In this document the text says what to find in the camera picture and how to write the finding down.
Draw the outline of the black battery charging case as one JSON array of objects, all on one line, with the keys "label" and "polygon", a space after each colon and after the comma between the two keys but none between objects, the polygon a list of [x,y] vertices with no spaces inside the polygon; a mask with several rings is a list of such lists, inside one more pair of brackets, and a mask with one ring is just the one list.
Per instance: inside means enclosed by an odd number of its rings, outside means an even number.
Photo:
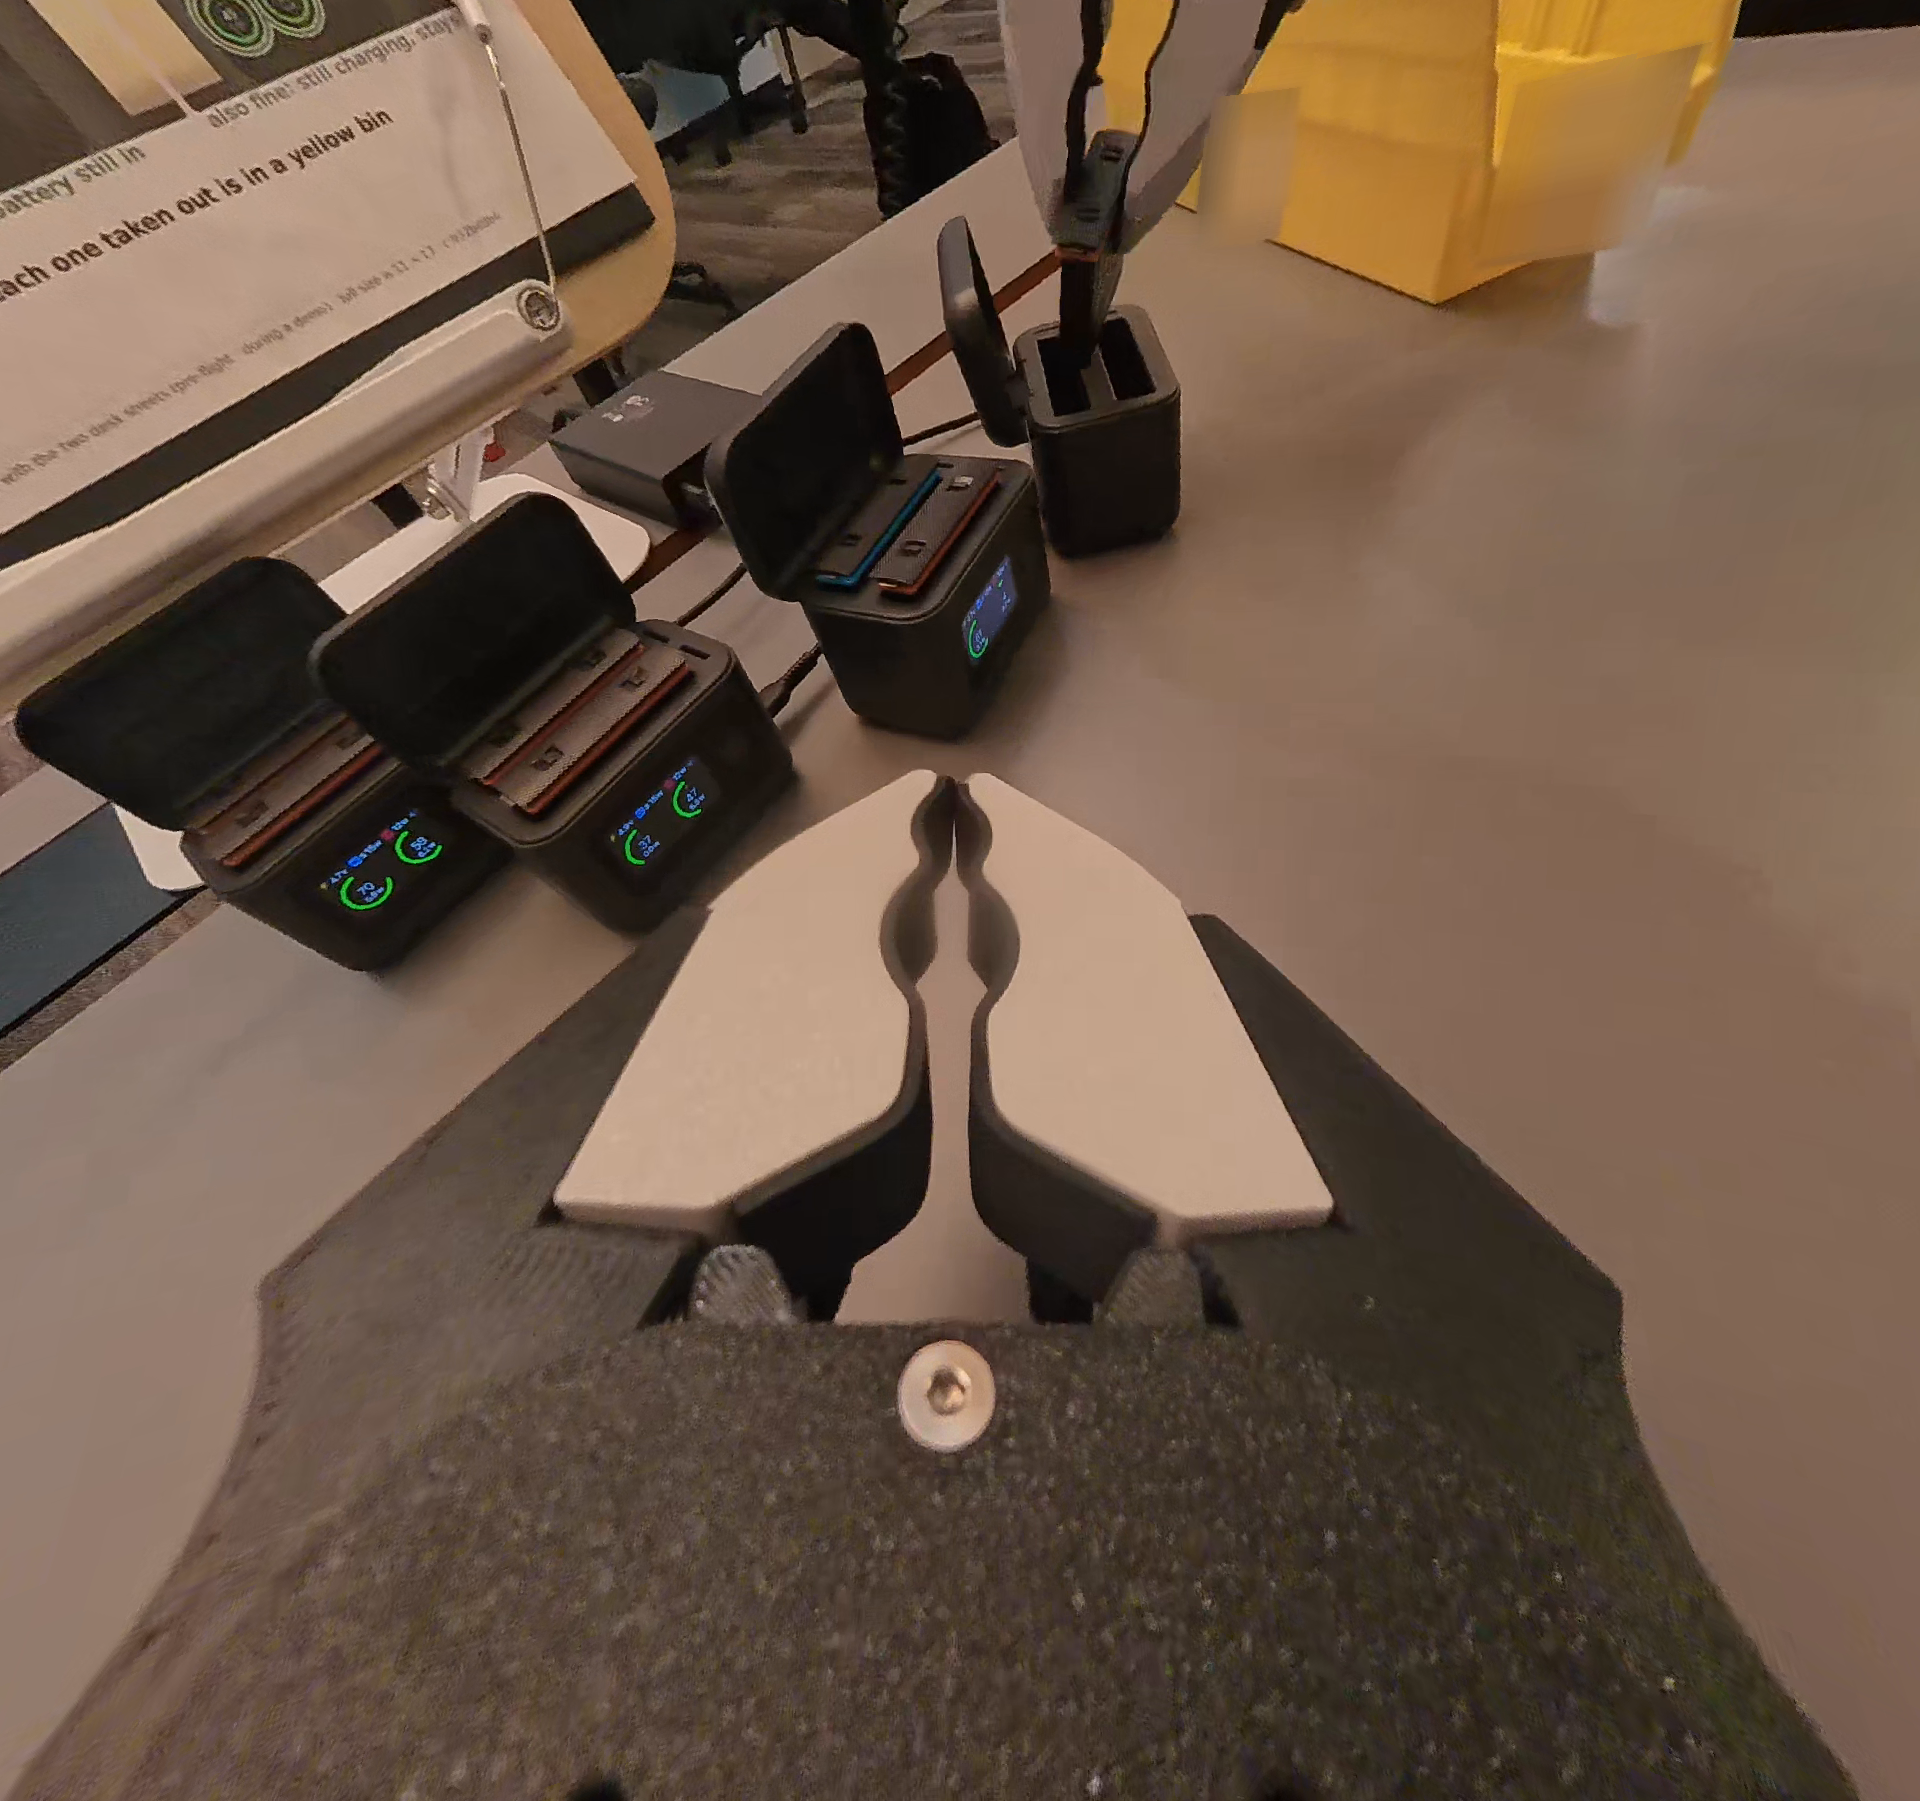
[{"label": "black battery charging case", "polygon": [[510,860],[445,784],[378,742],[392,769],[243,868],[222,869],[181,832],[282,746],[351,721],[309,671],[342,618],[298,565],[240,558],[40,684],[14,726],[37,760],[178,832],[219,901],[335,968],[378,972]]},{"label": "black battery charging case", "polygon": [[[913,599],[816,590],[813,562],[906,457],[1000,470],[1000,489]],[[1039,482],[1019,461],[912,452],[866,325],[830,325],[707,447],[705,484],[756,590],[806,613],[843,701],[866,721],[928,739],[972,733],[1050,601]]]},{"label": "black battery charging case", "polygon": [[[684,650],[692,680],[609,763],[526,816],[445,763],[574,650],[611,629]],[[657,929],[793,781],[793,758],[738,657],[643,618],[588,525],[558,495],[521,493],[463,528],[311,648],[325,696],[450,793],[597,924]]]},{"label": "black battery charging case", "polygon": [[1005,337],[959,215],[938,231],[936,267],[972,408],[997,445],[1028,447],[1048,546],[1078,558],[1161,541],[1180,512],[1182,403],[1150,314],[1110,307],[1076,360],[1058,323]]}]

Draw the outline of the black backpack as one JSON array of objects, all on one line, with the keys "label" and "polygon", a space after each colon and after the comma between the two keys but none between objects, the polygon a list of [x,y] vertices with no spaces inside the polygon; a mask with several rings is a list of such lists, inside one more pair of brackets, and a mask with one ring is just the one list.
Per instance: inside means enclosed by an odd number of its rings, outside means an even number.
[{"label": "black backpack", "polygon": [[901,214],[1000,143],[972,83],[940,51],[887,63],[864,90],[862,123],[880,219]]}]

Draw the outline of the black battery blue trim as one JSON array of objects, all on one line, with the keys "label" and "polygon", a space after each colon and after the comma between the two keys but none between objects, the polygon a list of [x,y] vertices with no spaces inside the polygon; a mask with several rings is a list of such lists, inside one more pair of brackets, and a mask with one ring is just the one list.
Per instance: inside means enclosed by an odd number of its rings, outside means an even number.
[{"label": "black battery blue trim", "polygon": [[947,473],[947,463],[906,457],[883,479],[821,551],[809,572],[816,590],[860,590],[905,526],[924,509]]}]

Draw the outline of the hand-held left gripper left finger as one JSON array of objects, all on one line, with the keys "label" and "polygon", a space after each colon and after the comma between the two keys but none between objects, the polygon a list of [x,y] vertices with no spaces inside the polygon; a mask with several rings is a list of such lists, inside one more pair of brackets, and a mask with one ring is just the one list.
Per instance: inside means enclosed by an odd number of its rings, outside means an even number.
[{"label": "hand-held left gripper left finger", "polygon": [[565,1223],[744,1244],[813,1318],[931,1177],[919,993],[956,781],[912,770],[712,901],[553,1191]]}]

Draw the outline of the black battery orange trim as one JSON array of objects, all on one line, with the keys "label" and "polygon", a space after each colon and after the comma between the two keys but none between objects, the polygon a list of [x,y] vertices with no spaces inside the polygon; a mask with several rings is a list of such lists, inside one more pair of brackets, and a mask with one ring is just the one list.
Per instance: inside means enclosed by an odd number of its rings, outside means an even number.
[{"label": "black battery orange trim", "polygon": [[344,799],[349,792],[358,792],[369,777],[376,777],[381,770],[388,770],[392,765],[394,758],[381,749],[372,747],[369,753],[362,753],[334,770],[325,781],[316,781],[312,786],[303,788],[302,795],[291,799],[284,807],[275,807],[265,825],[254,832],[222,845],[219,853],[210,853],[208,841],[208,857],[217,860],[222,869],[243,868],[257,857],[265,853],[266,848],[289,837],[289,832],[302,832],[302,829],[309,827],[325,813],[330,813],[337,800]]},{"label": "black battery orange trim", "polygon": [[1101,129],[1053,208],[1058,254],[1058,343],[1071,366],[1094,355],[1115,297],[1124,254],[1124,184],[1138,134]]},{"label": "black battery orange trim", "polygon": [[692,663],[682,648],[652,643],[634,668],[616,677],[553,742],[519,761],[496,783],[482,783],[505,806],[528,818],[551,809],[570,788],[609,763],[657,707],[691,684]]},{"label": "black battery orange trim", "polygon": [[480,739],[456,753],[445,763],[448,777],[496,783],[553,742],[616,677],[634,668],[650,645],[650,638],[634,629],[597,636],[565,657],[523,701],[484,728]]},{"label": "black battery orange trim", "polygon": [[947,560],[972,521],[1000,489],[1000,470],[959,463],[936,465],[931,489],[880,553],[873,581],[880,599],[913,599]]},{"label": "black battery orange trim", "polygon": [[379,758],[376,740],[342,717],[242,772],[210,807],[187,820],[183,837],[204,853],[240,864]]}]

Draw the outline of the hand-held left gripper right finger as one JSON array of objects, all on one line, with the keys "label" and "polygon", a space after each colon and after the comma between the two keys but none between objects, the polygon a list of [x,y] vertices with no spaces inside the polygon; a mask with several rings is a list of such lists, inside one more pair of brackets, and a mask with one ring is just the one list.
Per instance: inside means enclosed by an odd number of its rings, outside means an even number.
[{"label": "hand-held left gripper right finger", "polygon": [[991,774],[956,788],[968,894],[972,1203],[1073,1299],[1141,1249],[1334,1214],[1308,1141],[1164,883]]}]

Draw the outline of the wood-framed monitor on stand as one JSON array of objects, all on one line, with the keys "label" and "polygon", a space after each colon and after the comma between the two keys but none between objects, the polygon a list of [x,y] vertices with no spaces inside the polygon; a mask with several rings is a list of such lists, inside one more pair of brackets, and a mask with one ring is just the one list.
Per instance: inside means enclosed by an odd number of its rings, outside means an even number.
[{"label": "wood-framed monitor on stand", "polygon": [[3,707],[615,348],[675,252],[567,0],[3,0]]}]

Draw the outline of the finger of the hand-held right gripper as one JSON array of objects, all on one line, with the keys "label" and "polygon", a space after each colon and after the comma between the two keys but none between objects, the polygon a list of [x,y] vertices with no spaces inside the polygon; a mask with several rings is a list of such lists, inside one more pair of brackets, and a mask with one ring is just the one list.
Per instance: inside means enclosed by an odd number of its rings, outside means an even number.
[{"label": "finger of the hand-held right gripper", "polygon": [[1099,252],[1111,205],[1087,173],[1087,104],[1103,46],[1101,0],[997,0],[1014,139],[1062,252]]},{"label": "finger of the hand-held right gripper", "polygon": [[1186,187],[1219,99],[1262,53],[1267,0],[1170,0],[1143,79],[1143,120],[1126,161],[1117,252],[1131,252]]}]

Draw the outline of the black multiport power adapter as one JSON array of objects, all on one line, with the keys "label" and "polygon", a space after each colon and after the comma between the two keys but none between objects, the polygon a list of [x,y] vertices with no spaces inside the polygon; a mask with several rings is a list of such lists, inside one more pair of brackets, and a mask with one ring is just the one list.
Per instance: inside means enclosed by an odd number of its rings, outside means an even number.
[{"label": "black multiport power adapter", "polygon": [[673,371],[654,371],[577,413],[551,440],[593,502],[682,528],[717,526],[707,493],[707,447],[758,410],[761,397]]}]

